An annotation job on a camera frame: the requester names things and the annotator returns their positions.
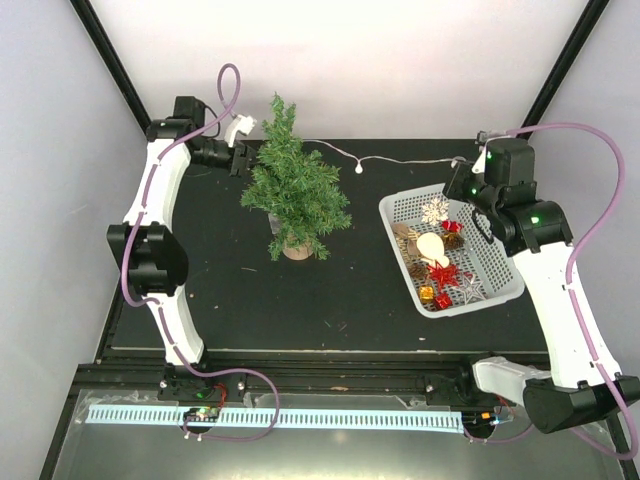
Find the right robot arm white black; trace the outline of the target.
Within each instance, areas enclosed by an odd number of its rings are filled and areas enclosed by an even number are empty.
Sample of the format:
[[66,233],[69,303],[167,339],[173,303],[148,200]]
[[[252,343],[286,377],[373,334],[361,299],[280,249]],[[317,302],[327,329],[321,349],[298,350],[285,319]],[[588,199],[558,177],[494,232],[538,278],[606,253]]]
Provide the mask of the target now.
[[457,162],[443,188],[486,217],[524,281],[544,334],[550,369],[491,356],[454,379],[457,396],[497,394],[524,407],[542,433],[623,413],[639,399],[639,379],[622,373],[600,335],[582,288],[566,216],[538,199],[535,152],[521,138],[487,139],[478,160]]

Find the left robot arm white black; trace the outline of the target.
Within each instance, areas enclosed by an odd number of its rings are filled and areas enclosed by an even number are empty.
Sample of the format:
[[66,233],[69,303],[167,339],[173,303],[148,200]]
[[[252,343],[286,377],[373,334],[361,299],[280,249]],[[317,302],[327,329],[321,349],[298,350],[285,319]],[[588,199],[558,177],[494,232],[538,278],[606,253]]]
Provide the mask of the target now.
[[213,372],[199,365],[205,344],[189,310],[185,284],[189,260],[173,233],[179,187],[193,165],[221,168],[232,176],[245,174],[256,153],[240,136],[257,122],[235,114],[223,138],[207,135],[207,107],[193,96],[179,96],[171,116],[154,120],[146,130],[146,163],[135,199],[119,224],[107,229],[107,242],[120,270],[124,300],[133,308],[150,310],[165,347],[165,360],[185,367],[179,386],[193,399],[214,388]]

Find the small green christmas tree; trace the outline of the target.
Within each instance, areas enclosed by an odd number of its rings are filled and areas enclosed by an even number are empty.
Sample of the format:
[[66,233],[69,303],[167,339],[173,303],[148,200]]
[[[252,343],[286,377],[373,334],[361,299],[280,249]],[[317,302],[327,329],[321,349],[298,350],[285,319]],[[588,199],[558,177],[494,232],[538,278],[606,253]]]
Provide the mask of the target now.
[[270,102],[272,117],[262,122],[265,139],[240,204],[275,217],[280,228],[268,245],[273,261],[286,250],[304,250],[319,260],[330,251],[322,238],[351,226],[347,196],[339,186],[340,169],[317,150],[306,152],[294,132],[296,105],[279,94]]

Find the red foil star ornament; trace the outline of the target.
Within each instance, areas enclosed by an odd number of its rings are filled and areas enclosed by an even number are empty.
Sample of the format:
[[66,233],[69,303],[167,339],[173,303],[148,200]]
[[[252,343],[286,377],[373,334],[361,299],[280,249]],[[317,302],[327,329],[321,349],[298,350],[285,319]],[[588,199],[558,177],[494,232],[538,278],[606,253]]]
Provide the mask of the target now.
[[446,286],[459,286],[459,269],[456,265],[442,266],[436,262],[434,265],[428,265],[427,270],[429,278],[437,285],[439,290],[443,290]]

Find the white plastic basket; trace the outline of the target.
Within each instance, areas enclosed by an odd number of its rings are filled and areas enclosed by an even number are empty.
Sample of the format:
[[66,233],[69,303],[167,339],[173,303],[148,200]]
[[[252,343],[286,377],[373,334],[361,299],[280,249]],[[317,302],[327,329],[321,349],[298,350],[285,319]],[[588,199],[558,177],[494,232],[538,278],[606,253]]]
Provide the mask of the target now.
[[[506,256],[502,243],[499,240],[486,240],[489,233],[488,220],[476,215],[471,205],[447,199],[442,194],[443,187],[442,184],[435,184],[405,190],[386,196],[379,202],[385,232],[418,313],[430,319],[452,317],[494,307],[519,297],[524,292],[524,282],[513,261]],[[430,278],[427,281],[416,281],[410,277],[408,270],[413,264],[426,263],[409,254],[409,239],[428,232],[439,236],[446,233],[441,224],[431,226],[421,221],[422,206],[432,198],[448,200],[449,219],[464,226],[460,232],[465,239],[464,247],[449,250],[445,255],[451,264],[458,267],[459,282],[464,275],[469,274],[475,274],[482,281],[485,300],[465,305],[456,287],[446,286],[439,290]],[[420,286],[433,287],[435,294],[447,292],[453,300],[453,306],[436,311],[431,302],[423,304],[418,295]]]

